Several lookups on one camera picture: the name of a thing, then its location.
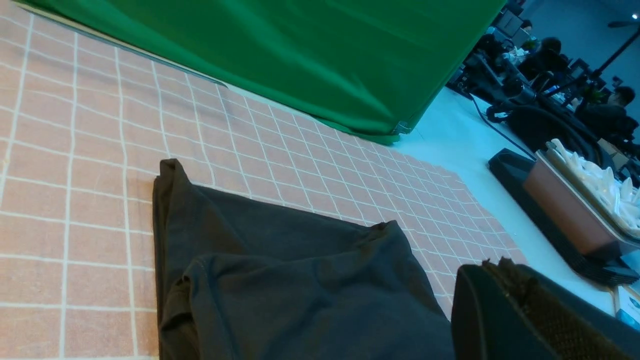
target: dark gray fabric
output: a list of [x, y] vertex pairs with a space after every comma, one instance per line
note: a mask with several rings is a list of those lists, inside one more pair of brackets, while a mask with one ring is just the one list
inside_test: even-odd
[[451, 327], [396, 222], [364, 227], [154, 184], [163, 359], [453, 359]]

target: pink grid mat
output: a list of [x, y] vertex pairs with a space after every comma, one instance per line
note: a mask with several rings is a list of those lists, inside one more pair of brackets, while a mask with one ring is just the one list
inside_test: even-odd
[[194, 182], [397, 220], [451, 312], [456, 269], [522, 253], [459, 177], [0, 0], [0, 358], [157, 356], [161, 159]]

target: wall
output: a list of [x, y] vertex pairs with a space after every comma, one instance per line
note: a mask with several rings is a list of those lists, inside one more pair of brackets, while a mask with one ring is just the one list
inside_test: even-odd
[[[618, 13], [599, 0], [530, 0], [532, 4], [522, 14], [533, 22], [533, 35], [538, 38], [557, 37], [563, 53], [570, 58], [583, 58], [595, 69], [610, 57], [635, 31], [634, 27], [609, 29], [607, 23], [631, 20], [631, 14]], [[602, 78], [611, 83], [613, 76], [624, 80], [638, 92], [638, 98], [628, 106], [629, 116], [640, 121], [640, 38], [636, 40], [605, 71]], [[636, 130], [640, 143], [640, 129]]]

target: green backdrop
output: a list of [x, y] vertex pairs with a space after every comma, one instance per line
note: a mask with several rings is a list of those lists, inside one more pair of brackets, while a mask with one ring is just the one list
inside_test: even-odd
[[380, 143], [410, 131], [504, 0], [19, 0]]

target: black cable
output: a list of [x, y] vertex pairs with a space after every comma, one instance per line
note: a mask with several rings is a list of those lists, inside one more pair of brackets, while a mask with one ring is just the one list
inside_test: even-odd
[[515, 141], [513, 141], [510, 137], [506, 136], [502, 131], [498, 130], [495, 126], [493, 126], [493, 124], [486, 119], [486, 117], [484, 117], [484, 115], [482, 114], [482, 111], [480, 110], [480, 106], [478, 106], [478, 103], [476, 101], [476, 98], [469, 94], [471, 96], [471, 100], [474, 102], [474, 105], [476, 106], [476, 110], [478, 112], [478, 115], [480, 115], [480, 119], [482, 119], [490, 128], [492, 128], [496, 133], [500, 134], [503, 138], [505, 138], [508, 142], [510, 142], [511, 144], [513, 144], [513, 146], [517, 147], [518, 149], [520, 149], [520, 151], [522, 151], [528, 158], [532, 159], [532, 160], [536, 160], [535, 157], [533, 157], [531, 155], [531, 153], [524, 149], [522, 146], [518, 145]]

